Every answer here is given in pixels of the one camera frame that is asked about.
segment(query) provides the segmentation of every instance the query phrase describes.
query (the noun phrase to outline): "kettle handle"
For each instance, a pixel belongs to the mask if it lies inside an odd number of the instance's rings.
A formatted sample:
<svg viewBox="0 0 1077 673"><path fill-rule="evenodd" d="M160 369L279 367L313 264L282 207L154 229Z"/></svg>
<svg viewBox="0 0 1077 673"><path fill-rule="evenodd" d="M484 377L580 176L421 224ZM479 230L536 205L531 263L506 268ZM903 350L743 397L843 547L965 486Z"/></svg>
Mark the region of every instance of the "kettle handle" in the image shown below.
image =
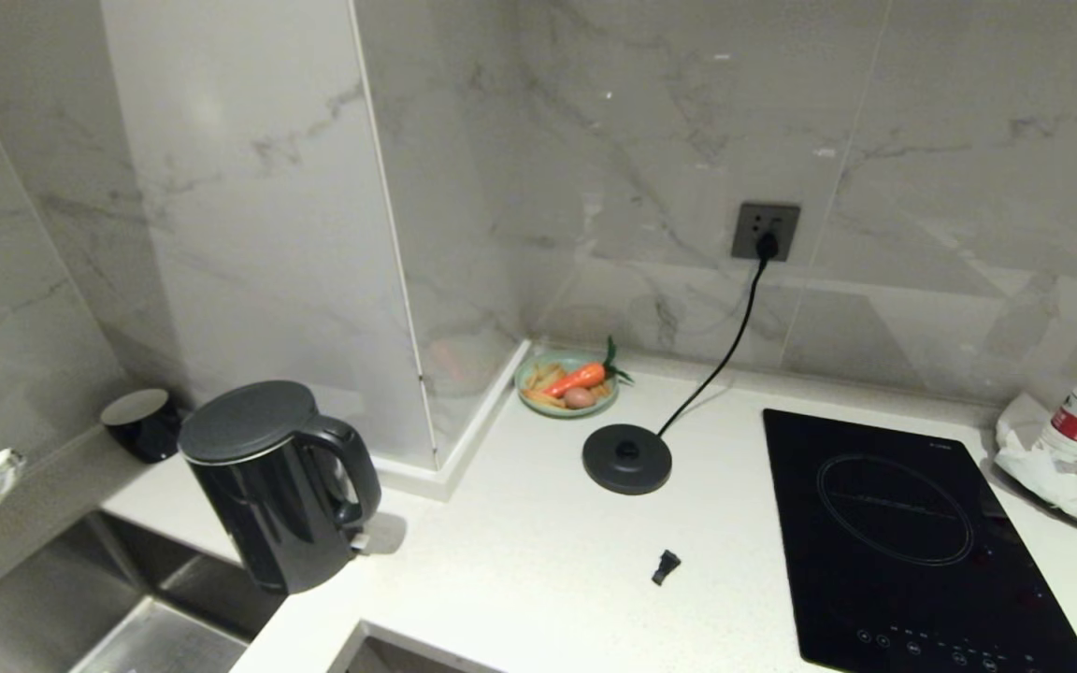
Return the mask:
<svg viewBox="0 0 1077 673"><path fill-rule="evenodd" d="M335 510L335 523L340 528L359 525L372 518L380 504L380 480L372 467L364 440L355 430L335 418L318 415L298 431L303 439L333 452L344 466L359 502L344 502Z"/></svg>

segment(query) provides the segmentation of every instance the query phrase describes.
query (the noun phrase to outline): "carrot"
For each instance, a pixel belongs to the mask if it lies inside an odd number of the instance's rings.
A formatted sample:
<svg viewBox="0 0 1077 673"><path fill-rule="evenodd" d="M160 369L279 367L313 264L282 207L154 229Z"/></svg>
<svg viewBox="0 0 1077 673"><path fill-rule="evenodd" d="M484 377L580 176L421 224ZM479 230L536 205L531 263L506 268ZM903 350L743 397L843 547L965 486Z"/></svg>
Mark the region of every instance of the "carrot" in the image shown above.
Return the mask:
<svg viewBox="0 0 1077 673"><path fill-rule="evenodd" d="M543 391L543 395L563 397L563 393L568 392L570 388L599 387L599 384L604 383L604 379L606 379L606 367L599 362L590 362L582 366L581 369L576 369L572 374L564 376L564 378L551 383L550 388Z"/></svg>
<svg viewBox="0 0 1077 673"><path fill-rule="evenodd" d="M625 380L631 380L629 375L625 371L616 369L613 365L614 357L617 354L617 346L613 342L613 337L610 336L610 349L607 349L605 354L605 362L590 362L581 369L576 369L572 374L564 376L564 378L557 380L551 383L550 387L544 389L544 395L550 395L560 399L563 397L563 393L569 391L569 388L595 388L599 384L604 383L606 376L617 375Z"/></svg>

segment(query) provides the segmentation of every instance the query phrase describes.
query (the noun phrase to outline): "induction cooktop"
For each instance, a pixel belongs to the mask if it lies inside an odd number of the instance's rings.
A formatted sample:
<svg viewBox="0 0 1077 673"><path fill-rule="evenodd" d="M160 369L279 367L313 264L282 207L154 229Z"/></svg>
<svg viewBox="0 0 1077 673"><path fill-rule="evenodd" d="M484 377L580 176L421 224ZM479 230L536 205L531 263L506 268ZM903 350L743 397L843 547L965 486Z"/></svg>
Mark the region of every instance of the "induction cooktop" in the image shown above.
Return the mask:
<svg viewBox="0 0 1077 673"><path fill-rule="evenodd" d="M1077 673L1077 637L961 443L765 409L800 656Z"/></svg>

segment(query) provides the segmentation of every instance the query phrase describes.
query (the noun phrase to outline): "kettle lid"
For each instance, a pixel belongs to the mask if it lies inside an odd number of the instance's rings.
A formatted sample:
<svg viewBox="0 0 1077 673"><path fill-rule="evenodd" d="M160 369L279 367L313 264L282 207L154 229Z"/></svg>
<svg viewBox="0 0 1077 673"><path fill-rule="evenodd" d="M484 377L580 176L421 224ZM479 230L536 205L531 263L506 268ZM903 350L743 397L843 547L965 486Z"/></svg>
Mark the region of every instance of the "kettle lid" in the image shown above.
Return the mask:
<svg viewBox="0 0 1077 673"><path fill-rule="evenodd" d="M238 463L277 448L317 413L310 389L293 380L264 380L195 410L177 444L191 463Z"/></svg>

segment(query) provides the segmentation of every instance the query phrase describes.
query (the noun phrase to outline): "small plate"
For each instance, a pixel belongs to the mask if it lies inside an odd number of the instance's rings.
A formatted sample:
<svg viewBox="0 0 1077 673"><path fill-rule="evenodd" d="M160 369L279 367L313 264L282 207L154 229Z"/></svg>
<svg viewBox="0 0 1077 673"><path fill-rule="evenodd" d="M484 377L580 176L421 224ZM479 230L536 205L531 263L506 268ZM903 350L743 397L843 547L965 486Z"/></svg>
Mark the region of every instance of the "small plate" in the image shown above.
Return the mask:
<svg viewBox="0 0 1077 673"><path fill-rule="evenodd" d="M591 356L591 354L582 351L550 351L547 353L540 353L537 356L527 357L527 362L521 363L518 370L514 371L514 388L517 388L518 399L521 399L521 404L527 405L536 412L551 418L581 418L602 412L602 410L610 408L610 406L614 404L614 401L617 399L616 376L610 376L610 378L605 379L605 382L610 384L610 393L604 397L604 399L598 401L598 404L587 408L562 409L538 405L534 402L528 401L526 395L522 395L521 393L522 389L526 388L527 378L529 378L530 374L533 374L536 366L547 366L550 363L559 363L559 365L563 367L564 371L571 374L576 369L581 369L582 366L585 366L590 362L601 362L601 357Z"/></svg>

